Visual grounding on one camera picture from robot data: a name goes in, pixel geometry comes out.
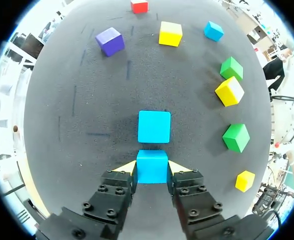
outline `black table surface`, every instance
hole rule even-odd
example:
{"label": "black table surface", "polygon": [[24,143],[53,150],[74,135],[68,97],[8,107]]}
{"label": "black table surface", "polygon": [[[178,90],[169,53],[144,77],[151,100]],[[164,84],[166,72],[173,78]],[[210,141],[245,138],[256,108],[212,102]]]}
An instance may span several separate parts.
{"label": "black table surface", "polygon": [[[182,25],[179,47],[158,44],[161,21]],[[208,21],[224,36],[204,36]],[[106,57],[95,36],[114,27],[125,50]],[[243,66],[244,96],[224,107],[215,89],[220,67],[233,56]],[[211,0],[150,0],[133,14],[129,0],[88,1],[56,28],[33,69],[24,136],[35,186],[49,212],[81,213],[101,174],[136,159],[140,149],[165,150],[169,160],[198,169],[223,216],[243,217],[258,191],[269,155],[271,112],[264,73],[246,35]],[[140,110],[171,112],[168,144],[137,141]],[[230,124],[244,123],[243,153],[225,146]],[[238,174],[255,173],[251,189]],[[119,239],[184,239],[165,184],[139,185]]]}

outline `red cube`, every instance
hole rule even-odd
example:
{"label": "red cube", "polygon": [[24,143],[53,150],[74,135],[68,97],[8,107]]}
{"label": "red cube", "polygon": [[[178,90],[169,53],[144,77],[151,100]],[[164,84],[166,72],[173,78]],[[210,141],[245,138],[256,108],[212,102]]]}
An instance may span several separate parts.
{"label": "red cube", "polygon": [[134,14],[148,12],[148,2],[146,0],[131,0],[131,10]]}

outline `bolt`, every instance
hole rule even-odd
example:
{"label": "bolt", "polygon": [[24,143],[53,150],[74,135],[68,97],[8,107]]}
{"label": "bolt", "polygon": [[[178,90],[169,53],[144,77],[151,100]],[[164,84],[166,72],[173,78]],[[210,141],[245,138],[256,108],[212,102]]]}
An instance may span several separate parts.
{"label": "bolt", "polygon": [[107,192],[107,190],[108,188],[104,184],[100,185],[98,188],[98,192]]}
{"label": "bolt", "polygon": [[201,192],[205,192],[207,189],[206,189],[205,185],[201,185],[201,186],[198,187],[198,190],[201,191]]}
{"label": "bolt", "polygon": [[111,209],[107,210],[106,215],[107,215],[107,217],[114,219],[117,217],[117,212],[115,212],[115,210],[111,208]]}
{"label": "bolt", "polygon": [[225,237],[231,237],[231,236],[233,236],[234,235],[234,233],[235,233],[235,229],[233,228],[233,227],[231,227],[231,226],[228,226],[228,227],[226,227],[224,230],[223,230],[223,235],[225,236]]}
{"label": "bolt", "polygon": [[116,188],[116,194],[117,195],[123,195],[125,193],[124,189],[122,187]]}
{"label": "bolt", "polygon": [[89,211],[91,209],[93,209],[94,207],[87,201],[82,203],[82,209],[85,211]]}
{"label": "bolt", "polygon": [[219,201],[217,201],[214,205],[213,208],[216,210],[221,210],[223,208],[223,204]]}
{"label": "bolt", "polygon": [[186,188],[186,187],[184,187],[184,188],[182,188],[182,189],[180,190],[180,193],[181,193],[182,195],[187,195],[187,194],[189,193],[189,189]]}
{"label": "bolt", "polygon": [[197,217],[199,215],[199,211],[197,209],[192,209],[189,211],[189,217]]}
{"label": "bolt", "polygon": [[85,232],[80,229],[80,228],[75,228],[73,230],[71,230],[71,235],[75,238],[75,239],[84,239],[86,237]]}

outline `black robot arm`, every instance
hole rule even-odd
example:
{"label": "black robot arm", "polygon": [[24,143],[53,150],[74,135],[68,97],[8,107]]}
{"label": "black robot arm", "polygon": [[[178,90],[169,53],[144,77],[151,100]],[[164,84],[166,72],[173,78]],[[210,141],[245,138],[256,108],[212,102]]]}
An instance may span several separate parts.
{"label": "black robot arm", "polygon": [[107,170],[101,185],[86,202],[79,215],[65,207],[51,214],[36,232],[39,240],[116,240],[123,229],[127,210],[137,186],[136,165],[132,174]]}
{"label": "black robot arm", "polygon": [[[63,207],[51,214],[36,232],[39,240],[116,240],[123,229],[137,186],[137,166],[131,172],[106,171],[94,195],[82,204],[83,215]],[[188,240],[265,240],[273,230],[257,215],[224,220],[223,205],[215,201],[198,170],[172,172],[167,186]]]}
{"label": "black robot arm", "polygon": [[172,172],[168,164],[167,186],[188,240],[266,240],[273,233],[258,215],[224,220],[223,204],[207,191],[198,170]]}

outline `green cube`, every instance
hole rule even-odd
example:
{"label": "green cube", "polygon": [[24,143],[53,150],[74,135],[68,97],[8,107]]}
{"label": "green cube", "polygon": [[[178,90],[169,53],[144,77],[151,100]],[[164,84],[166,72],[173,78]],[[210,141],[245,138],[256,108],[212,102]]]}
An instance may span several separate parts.
{"label": "green cube", "polygon": [[232,56],[221,65],[220,75],[225,79],[235,77],[238,81],[243,80],[243,67]]}
{"label": "green cube", "polygon": [[231,124],[222,136],[227,148],[242,153],[250,137],[245,124]]}

